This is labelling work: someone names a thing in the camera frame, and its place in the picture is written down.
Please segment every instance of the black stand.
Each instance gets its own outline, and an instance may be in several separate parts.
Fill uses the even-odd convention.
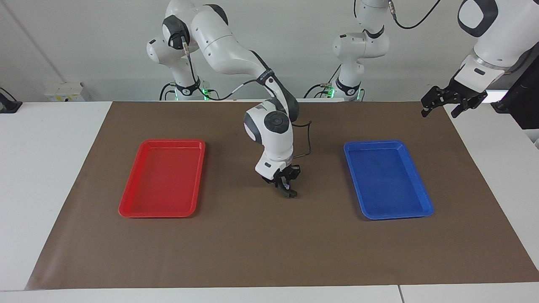
[[[522,101],[520,100],[522,96],[535,89],[538,81],[539,57],[535,58],[500,101],[491,103],[490,105],[499,114],[510,114],[511,105]]]
[[[0,102],[3,105],[3,108],[0,109],[0,114],[14,114],[16,113],[20,106],[23,104],[20,101],[11,101],[0,93]]]

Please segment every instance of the white wall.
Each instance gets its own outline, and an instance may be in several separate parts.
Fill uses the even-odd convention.
[[[0,0],[67,81],[81,81],[94,100],[155,100],[169,71],[146,55],[146,42],[161,30],[168,0]],[[206,2],[195,0],[196,4]],[[298,98],[327,81],[339,64],[333,39],[360,31],[353,1],[215,0],[247,48],[257,51]],[[434,0],[398,1],[402,24],[414,24]],[[366,100],[418,100],[432,85],[445,86],[475,39],[457,24],[460,1],[442,1],[418,28],[397,28],[386,16],[391,49],[366,59]],[[43,101],[44,83],[55,77],[3,16],[0,5],[0,85],[23,101]],[[199,52],[200,75],[222,94],[248,79],[215,73]],[[236,98],[265,98],[250,84]]]

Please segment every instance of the plastic tray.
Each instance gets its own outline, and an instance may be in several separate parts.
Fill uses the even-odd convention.
[[[425,217],[434,212],[404,143],[348,142],[344,145],[361,211],[372,220]]]
[[[130,218],[193,214],[204,161],[201,140],[146,140],[140,144],[119,213]]]

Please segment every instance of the red tray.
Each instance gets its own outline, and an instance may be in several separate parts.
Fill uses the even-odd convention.
[[[156,139],[140,144],[119,213],[129,218],[183,218],[197,206],[206,144]]]

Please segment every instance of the wall socket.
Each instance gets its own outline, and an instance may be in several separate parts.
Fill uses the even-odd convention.
[[[81,82],[66,82],[46,85],[45,97],[51,102],[84,102],[90,95]]]

